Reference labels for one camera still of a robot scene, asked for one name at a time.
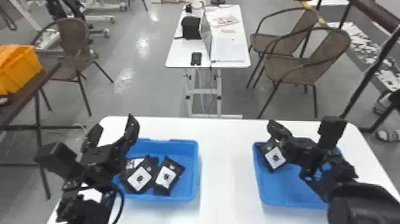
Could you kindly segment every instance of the orange crate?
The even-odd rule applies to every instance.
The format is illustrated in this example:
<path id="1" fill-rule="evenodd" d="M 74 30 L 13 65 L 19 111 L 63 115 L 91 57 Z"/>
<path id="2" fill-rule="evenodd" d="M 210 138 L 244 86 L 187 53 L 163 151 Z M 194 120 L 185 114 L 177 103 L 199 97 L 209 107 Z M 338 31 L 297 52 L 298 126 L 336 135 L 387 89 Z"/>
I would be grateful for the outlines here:
<path id="1" fill-rule="evenodd" d="M 42 69 L 34 46 L 0 46 L 0 83 L 15 93 Z"/>

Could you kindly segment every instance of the brown chair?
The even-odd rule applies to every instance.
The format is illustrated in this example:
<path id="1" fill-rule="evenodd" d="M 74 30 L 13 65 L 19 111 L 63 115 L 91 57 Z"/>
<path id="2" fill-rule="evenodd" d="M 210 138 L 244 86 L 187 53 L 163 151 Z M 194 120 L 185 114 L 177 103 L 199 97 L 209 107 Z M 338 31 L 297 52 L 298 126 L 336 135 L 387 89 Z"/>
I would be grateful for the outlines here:
<path id="1" fill-rule="evenodd" d="M 292 55 L 293 52 L 296 51 L 298 46 L 301 44 L 301 42 L 306 38 L 306 41 L 304 42 L 303 49 L 301 51 L 301 57 L 304 53 L 304 49 L 307 45 L 308 42 L 308 33 L 307 32 L 302 32 L 306 30 L 310 30 L 314 27 L 314 25 L 318 22 L 318 12 L 315 10 L 312 10 L 310 8 L 304 8 L 304 7 L 299 7 L 299 8 L 289 8 L 286 10 L 281 10 L 276 13 L 272 13 L 270 15 L 267 15 L 261 19 L 261 21 L 258 23 L 257 30 L 255 33 L 253 33 L 250 36 L 250 47 L 249 47 L 249 52 L 251 49 L 253 49 L 259 56 L 260 60 L 256 67 L 254 68 L 253 73 L 250 76 L 250 79 L 247 82 L 246 88 L 249 87 L 250 83 L 252 82 L 255 73 L 258 70 L 258 67 L 260 66 L 260 62 L 262 59 L 263 53 L 268 51 L 266 48 L 272 41 L 276 40 L 280 36 L 277 35 L 270 35 L 270 34 L 265 34 L 265 33 L 259 33 L 261 25 L 267 18 L 271 18 L 275 15 L 283 14 L 283 13 L 292 13 L 294 11 L 303 11 L 303 14 L 301 15 L 300 19 L 297 21 L 295 24 L 294 28 L 290 33 L 295 33 L 299 32 L 297 35 L 292 35 L 289 38 L 283 39 L 280 41 L 276 47 L 275 47 L 275 54 L 282 54 L 282 55 Z"/>
<path id="2" fill-rule="evenodd" d="M 292 35 L 300 32 L 284 35 L 271 42 L 267 47 L 271 51 L 263 59 L 265 73 L 272 81 L 274 89 L 264 107 L 258 115 L 261 118 L 268 104 L 274 97 L 281 83 L 291 83 L 296 85 L 312 86 L 314 94 L 314 115 L 318 117 L 317 108 L 317 89 L 315 82 L 330 68 L 330 66 L 349 48 L 351 39 L 349 35 L 340 29 L 329 27 L 316 27 L 304 33 L 325 30 L 328 32 L 321 44 L 315 49 L 309 58 L 296 58 L 293 56 L 274 54 L 274 47 Z"/>
<path id="3" fill-rule="evenodd" d="M 52 26 L 58 27 L 58 31 L 60 33 L 60 46 L 63 49 L 63 56 L 60 57 L 60 69 L 50 80 L 78 83 L 82 92 L 83 100 L 86 104 L 87 113 L 89 116 L 92 116 L 88 98 L 86 97 L 85 90 L 83 89 L 82 79 L 86 78 L 84 75 L 82 75 L 82 71 L 94 63 L 111 83 L 114 83 L 114 81 L 95 61 L 95 57 L 90 54 L 89 29 L 86 23 L 78 18 L 62 18 L 49 23 L 36 35 L 31 44 L 35 45 L 38 39 L 43 35 L 43 32 Z M 47 108 L 51 110 L 43 89 L 40 91 L 46 102 Z"/>

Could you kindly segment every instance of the white table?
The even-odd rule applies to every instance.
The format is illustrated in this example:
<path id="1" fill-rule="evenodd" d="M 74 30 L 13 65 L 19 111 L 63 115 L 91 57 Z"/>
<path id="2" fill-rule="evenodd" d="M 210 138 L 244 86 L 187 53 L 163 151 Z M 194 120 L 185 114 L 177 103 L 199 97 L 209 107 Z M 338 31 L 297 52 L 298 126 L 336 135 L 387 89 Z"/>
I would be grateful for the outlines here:
<path id="1" fill-rule="evenodd" d="M 207 49 L 203 40 L 186 40 L 186 39 L 173 39 L 170 47 L 170 51 L 165 62 L 165 66 L 168 68 L 184 69 L 185 70 L 185 94 L 187 111 L 190 117 L 224 117 L 224 118 L 242 118 L 241 115 L 222 115 L 221 103 L 222 103 L 222 72 L 221 69 L 227 68 L 247 68 L 251 65 L 250 55 L 248 52 L 247 40 L 245 28 L 243 26 L 242 12 L 240 6 L 238 5 L 222 5 L 221 8 L 228 11 L 233 16 L 235 16 L 239 23 L 231 24 L 224 27 L 211 27 L 211 33 L 213 38 L 231 38 L 235 40 L 235 46 L 240 48 L 240 52 L 243 52 L 245 56 L 244 61 L 217 61 L 211 63 L 210 57 L 207 53 Z M 202 18 L 204 14 L 203 10 L 193 10 L 192 14 L 186 13 L 184 10 L 179 18 L 179 22 L 175 31 L 175 38 L 182 36 L 182 26 L 181 21 L 187 15 L 192 15 L 195 17 Z M 226 33 L 223 30 L 234 30 L 234 32 Z M 191 66 L 190 61 L 192 59 L 193 52 L 201 52 L 201 66 Z M 196 69 L 209 69 L 210 66 L 217 69 L 217 75 L 214 76 L 217 81 L 216 89 L 200 88 L 195 89 L 196 75 L 198 71 Z M 217 96 L 217 114 L 193 114 L 193 95 L 194 94 L 213 94 Z"/>
<path id="2" fill-rule="evenodd" d="M 270 137 L 266 120 L 182 119 L 137 117 L 141 138 L 193 139 L 199 144 L 201 180 L 191 203 L 171 204 L 126 200 L 119 224 L 324 224 L 326 211 L 264 205 L 258 194 L 252 144 Z M 101 120 L 104 131 L 99 145 L 113 143 L 124 132 L 127 117 Z M 319 122 L 280 122 L 295 136 L 318 139 Z M 360 182 L 385 187 L 400 196 L 358 129 L 348 124 L 338 147 L 354 165 Z M 112 222 L 118 212 L 117 198 Z M 55 224 L 55 210 L 48 224 Z"/>

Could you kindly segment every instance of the black bag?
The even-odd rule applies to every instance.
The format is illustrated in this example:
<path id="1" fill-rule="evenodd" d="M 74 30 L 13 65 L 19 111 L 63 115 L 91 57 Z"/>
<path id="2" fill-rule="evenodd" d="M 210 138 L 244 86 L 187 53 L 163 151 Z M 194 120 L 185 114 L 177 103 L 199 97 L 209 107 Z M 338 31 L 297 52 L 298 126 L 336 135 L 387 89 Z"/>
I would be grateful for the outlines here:
<path id="1" fill-rule="evenodd" d="M 194 16 L 187 16 L 182 19 L 182 37 L 187 40 L 201 40 L 199 26 L 200 18 Z"/>

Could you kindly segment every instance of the gray floor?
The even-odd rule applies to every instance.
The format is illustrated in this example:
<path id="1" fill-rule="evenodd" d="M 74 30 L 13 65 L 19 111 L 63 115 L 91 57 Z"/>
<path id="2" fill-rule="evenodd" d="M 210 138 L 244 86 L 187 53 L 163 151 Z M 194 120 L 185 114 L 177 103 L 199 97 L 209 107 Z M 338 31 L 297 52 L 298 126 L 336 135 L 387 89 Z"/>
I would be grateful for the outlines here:
<path id="1" fill-rule="evenodd" d="M 284 8 L 298 7 L 294 1 L 274 0 L 230 0 L 242 7 L 243 20 L 247 35 L 252 33 L 260 18 L 266 14 Z M 165 58 L 171 39 L 182 10 L 176 4 L 150 4 L 149 13 L 143 9 L 140 1 L 133 1 L 128 12 L 111 12 L 117 16 L 116 24 L 95 23 L 95 27 L 108 27 L 109 39 L 95 38 L 92 48 L 100 55 L 99 63 L 115 80 L 110 82 L 95 67 L 90 67 L 84 74 L 85 84 L 93 116 L 88 117 L 79 87 L 73 83 L 48 83 L 46 93 L 53 107 L 49 112 L 42 107 L 42 123 L 94 125 L 108 115 L 187 117 L 182 71 L 167 69 Z M 45 8 L 33 7 L 33 17 L 43 26 L 51 21 Z M 268 33 L 285 33 L 293 24 L 293 17 L 279 17 L 263 27 Z M 29 43 L 35 31 L 25 20 L 18 21 L 19 30 L 10 32 L 0 30 L 0 44 Z M 323 33 L 312 36 L 310 49 L 318 45 Z M 279 89 L 263 119 L 279 120 L 319 120 L 325 114 L 338 115 L 347 103 L 347 99 L 359 84 L 362 76 L 358 66 L 347 55 L 341 57 L 335 65 L 317 82 L 318 106 L 320 117 L 313 118 L 312 95 L 303 94 L 303 88 L 284 85 Z M 243 114 L 245 119 L 254 119 L 265 103 L 272 84 L 261 79 L 255 89 L 245 89 L 245 83 L 252 68 L 224 70 L 223 72 L 223 112 Z M 202 71 L 203 83 L 208 83 L 208 71 Z M 374 86 L 368 86 L 348 120 L 356 125 L 370 125 L 377 117 L 371 106 L 379 96 Z M 207 111 L 215 111 L 210 105 L 212 98 L 205 98 Z M 194 112 L 201 113 L 200 100 L 195 100 Z M 29 105 L 14 120 L 14 123 L 30 123 L 34 120 L 33 107 Z M 382 126 L 384 129 L 400 127 L 400 119 L 394 113 Z M 84 134 L 81 130 L 45 132 L 44 143 L 64 141 L 78 149 Z M 399 144 L 384 144 L 373 135 L 366 135 L 368 143 L 381 161 L 383 167 L 400 189 Z M 7 133 L 0 143 L 0 161 L 29 161 L 36 151 L 36 137 L 32 132 Z M 0 169 L 0 220 L 1 223 L 45 223 L 53 206 L 60 196 L 62 180 L 48 175 L 53 197 L 46 201 L 35 169 Z"/>

